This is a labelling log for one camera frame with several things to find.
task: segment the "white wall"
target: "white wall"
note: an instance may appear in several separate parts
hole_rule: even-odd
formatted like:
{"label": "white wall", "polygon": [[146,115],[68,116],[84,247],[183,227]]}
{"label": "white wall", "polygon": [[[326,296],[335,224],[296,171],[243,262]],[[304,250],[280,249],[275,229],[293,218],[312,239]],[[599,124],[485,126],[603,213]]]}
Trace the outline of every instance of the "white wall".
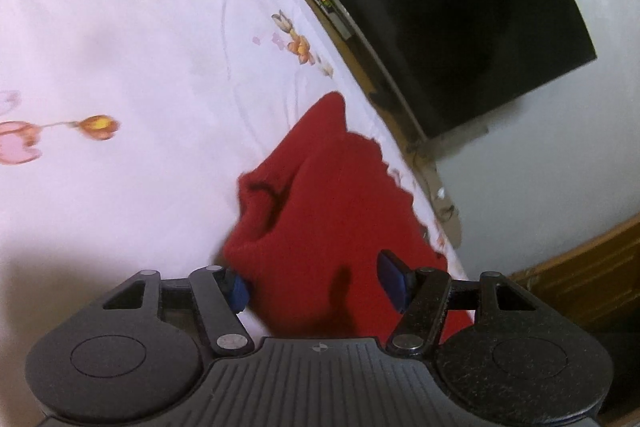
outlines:
{"label": "white wall", "polygon": [[640,0],[576,0],[598,60],[438,162],[471,277],[532,266],[640,212]]}

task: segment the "orange flower print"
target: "orange flower print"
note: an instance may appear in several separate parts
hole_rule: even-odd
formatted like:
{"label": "orange flower print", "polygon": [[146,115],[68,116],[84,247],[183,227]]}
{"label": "orange flower print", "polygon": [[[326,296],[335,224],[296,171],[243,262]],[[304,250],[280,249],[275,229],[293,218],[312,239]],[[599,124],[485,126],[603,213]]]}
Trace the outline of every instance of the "orange flower print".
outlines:
{"label": "orange flower print", "polygon": [[[19,102],[20,94],[17,91],[0,91],[0,114],[17,107]],[[0,165],[20,165],[40,158],[42,153],[34,145],[40,141],[42,130],[59,125],[78,128],[84,136],[94,140],[108,140],[120,127],[117,121],[103,114],[80,122],[57,122],[42,126],[24,121],[0,122]]]}
{"label": "orange flower print", "polygon": [[298,60],[300,64],[306,64],[307,62],[312,66],[316,63],[314,56],[311,54],[311,46],[309,45],[309,41],[302,35],[297,35],[296,32],[291,31],[289,34],[293,39],[287,45],[287,49],[298,56]]}
{"label": "orange flower print", "polygon": [[78,127],[85,136],[94,140],[108,140],[119,129],[120,124],[110,116],[99,114],[78,123]]}
{"label": "orange flower print", "polygon": [[[317,61],[322,74],[324,74],[324,76],[333,77],[334,68],[331,67],[331,64],[322,64],[320,57],[318,57],[318,60],[316,60],[316,57],[314,57],[311,53],[311,44],[309,44],[309,41],[306,40],[306,37],[304,35],[298,35],[295,28],[293,27],[291,19],[284,15],[282,10],[280,10],[279,13],[272,15],[271,18],[276,23],[276,26],[278,28],[280,28],[283,32],[288,33],[291,37],[291,42],[287,44],[287,49],[291,53],[298,56],[300,64],[310,64],[311,66],[313,66]],[[281,50],[284,48],[277,34],[273,35],[273,42]]]}

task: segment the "circular pad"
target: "circular pad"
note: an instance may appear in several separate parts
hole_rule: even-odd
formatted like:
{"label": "circular pad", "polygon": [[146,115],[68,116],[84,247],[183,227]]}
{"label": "circular pad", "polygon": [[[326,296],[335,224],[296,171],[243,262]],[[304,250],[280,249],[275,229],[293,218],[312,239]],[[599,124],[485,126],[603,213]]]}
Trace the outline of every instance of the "circular pad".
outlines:
{"label": "circular pad", "polygon": [[560,373],[568,359],[562,347],[543,339],[509,339],[494,347],[494,362],[512,377],[541,380]]}
{"label": "circular pad", "polygon": [[94,337],[76,346],[71,363],[88,377],[113,378],[126,375],[145,361],[146,349],[136,339],[122,335]]}
{"label": "circular pad", "polygon": [[27,357],[33,394],[77,423],[126,423],[183,398],[202,372],[191,337],[131,310],[91,310],[42,338]]}

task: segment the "pink flower print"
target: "pink flower print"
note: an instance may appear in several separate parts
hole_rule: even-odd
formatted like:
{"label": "pink flower print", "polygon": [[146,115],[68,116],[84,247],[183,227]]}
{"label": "pink flower print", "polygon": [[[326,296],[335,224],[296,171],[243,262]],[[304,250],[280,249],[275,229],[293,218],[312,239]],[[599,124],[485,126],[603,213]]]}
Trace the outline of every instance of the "pink flower print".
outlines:
{"label": "pink flower print", "polygon": [[33,146],[40,141],[40,127],[28,122],[0,123],[0,164],[19,165],[40,158]]}
{"label": "pink flower print", "polygon": [[280,51],[282,51],[285,47],[284,41],[282,40],[280,35],[276,32],[273,33],[273,38],[271,39],[271,42],[273,42]]}

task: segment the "black plastic part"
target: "black plastic part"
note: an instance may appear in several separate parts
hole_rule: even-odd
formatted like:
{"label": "black plastic part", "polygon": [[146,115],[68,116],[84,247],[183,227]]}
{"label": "black plastic part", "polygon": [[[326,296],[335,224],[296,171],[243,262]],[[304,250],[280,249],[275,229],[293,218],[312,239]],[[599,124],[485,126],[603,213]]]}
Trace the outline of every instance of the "black plastic part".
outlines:
{"label": "black plastic part", "polygon": [[[219,357],[246,355],[255,349],[254,341],[244,329],[244,326],[229,308],[225,295],[222,293],[219,283],[226,283],[225,271],[212,272],[201,268],[189,276],[191,291],[193,292],[196,317],[200,338]],[[228,285],[228,291],[232,291],[234,285]],[[225,349],[218,345],[218,339],[223,335],[242,335],[247,342],[238,349]]]}
{"label": "black plastic part", "polygon": [[[526,291],[496,272],[413,272],[389,251],[378,275],[406,306],[386,351],[373,339],[267,339],[254,351],[235,314],[248,291],[230,270],[137,274],[28,355],[27,381],[52,415],[42,426],[597,425],[607,353]],[[162,322],[170,309],[193,314],[201,345]],[[475,325],[440,345],[459,309],[476,309]]]}
{"label": "black plastic part", "polygon": [[[142,302],[130,308],[140,288]],[[26,360],[39,402],[73,421],[113,423],[148,416],[188,393],[202,373],[199,350],[160,320],[160,295],[160,274],[139,273],[43,337]]]}
{"label": "black plastic part", "polygon": [[597,341],[495,272],[480,277],[476,323],[436,352],[452,397],[505,425],[560,425],[595,416],[612,380]]}
{"label": "black plastic part", "polygon": [[374,339],[265,339],[247,357],[214,362],[171,410],[129,427],[168,426],[498,427],[451,401],[423,363],[392,357]]}

